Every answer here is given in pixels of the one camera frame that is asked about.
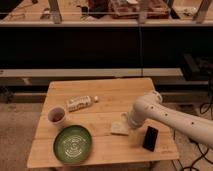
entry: concrete floor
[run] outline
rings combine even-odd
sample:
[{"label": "concrete floor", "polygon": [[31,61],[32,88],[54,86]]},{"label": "concrete floor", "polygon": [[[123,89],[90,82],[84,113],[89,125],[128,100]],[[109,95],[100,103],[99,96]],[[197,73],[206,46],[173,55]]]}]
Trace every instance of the concrete floor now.
[{"label": "concrete floor", "polygon": [[[39,120],[43,103],[0,103],[0,170],[1,171],[27,171],[26,163],[32,139]],[[167,107],[178,108],[176,103],[166,103]],[[191,144],[186,136],[176,132],[175,142],[180,152],[180,161],[183,166],[189,166],[194,159],[200,156],[197,147]],[[213,160],[213,152],[208,153],[208,158]],[[180,170],[178,161],[173,161],[177,170]],[[154,171],[175,171],[172,161],[161,161]],[[212,171],[213,165],[205,160],[195,165],[201,171]],[[48,169],[31,169],[32,171],[47,171]],[[74,168],[75,171],[110,170],[110,171],[141,171],[139,165],[134,166],[94,166]]]}]

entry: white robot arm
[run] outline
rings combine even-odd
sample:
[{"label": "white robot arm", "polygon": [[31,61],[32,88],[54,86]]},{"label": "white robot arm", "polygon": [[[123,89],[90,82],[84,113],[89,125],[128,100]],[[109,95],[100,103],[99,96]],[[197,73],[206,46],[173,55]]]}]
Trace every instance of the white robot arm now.
[{"label": "white robot arm", "polygon": [[161,102],[162,96],[156,91],[139,97],[128,115],[130,127],[138,128],[146,118],[150,118],[213,149],[213,121],[169,109],[162,106]]}]

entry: wooden table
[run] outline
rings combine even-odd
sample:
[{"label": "wooden table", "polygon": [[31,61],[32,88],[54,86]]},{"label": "wooden table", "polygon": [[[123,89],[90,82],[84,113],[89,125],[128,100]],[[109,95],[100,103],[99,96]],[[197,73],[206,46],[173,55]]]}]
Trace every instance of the wooden table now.
[{"label": "wooden table", "polygon": [[[58,5],[60,13],[62,15],[63,21],[84,21],[87,18],[82,17],[81,8],[77,6],[88,6],[87,0],[58,0]],[[47,22],[52,21],[50,19],[40,19],[43,10],[45,8],[50,8],[48,0],[40,0],[37,4],[32,4],[31,0],[23,0],[7,17],[4,21],[40,21]],[[22,14],[24,17],[12,17]],[[113,20],[109,15],[101,18],[101,20]]]},{"label": "wooden table", "polygon": [[170,128],[159,122],[147,119],[141,128],[143,134],[148,125],[159,129],[154,152],[140,147],[131,147],[128,136],[110,134],[111,122],[119,121],[123,112],[131,110],[137,97],[153,89],[152,80],[149,78],[52,82],[43,105],[27,167],[63,166],[53,153],[53,142],[58,130],[48,122],[47,112],[56,105],[62,105],[66,109],[66,100],[83,95],[97,95],[100,101],[76,112],[69,113],[66,109],[70,124],[80,124],[86,127],[92,135],[92,152],[82,165],[178,159],[179,154]]},{"label": "wooden table", "polygon": [[[174,0],[173,9],[179,15],[180,19],[182,20],[192,20],[193,16],[186,16],[183,13],[183,10],[178,10],[179,7],[187,8],[187,7],[195,7],[197,10],[201,4],[202,0]],[[213,19],[213,3],[211,3],[208,12],[206,14],[205,20],[212,20]]]}]

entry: green ceramic plate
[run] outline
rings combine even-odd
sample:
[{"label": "green ceramic plate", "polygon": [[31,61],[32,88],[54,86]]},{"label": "green ceramic plate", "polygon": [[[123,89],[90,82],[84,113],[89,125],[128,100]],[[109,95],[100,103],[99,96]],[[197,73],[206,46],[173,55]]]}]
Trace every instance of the green ceramic plate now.
[{"label": "green ceramic plate", "polygon": [[89,131],[80,125],[72,125],[57,135],[53,150],[62,163],[75,165],[89,156],[91,147],[92,137]]}]

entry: brown cup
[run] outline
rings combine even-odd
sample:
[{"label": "brown cup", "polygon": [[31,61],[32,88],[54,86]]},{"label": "brown cup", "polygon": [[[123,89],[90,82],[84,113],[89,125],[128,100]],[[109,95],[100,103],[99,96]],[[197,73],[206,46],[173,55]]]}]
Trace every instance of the brown cup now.
[{"label": "brown cup", "polygon": [[63,107],[56,106],[48,112],[48,120],[59,130],[66,127],[66,113]]}]

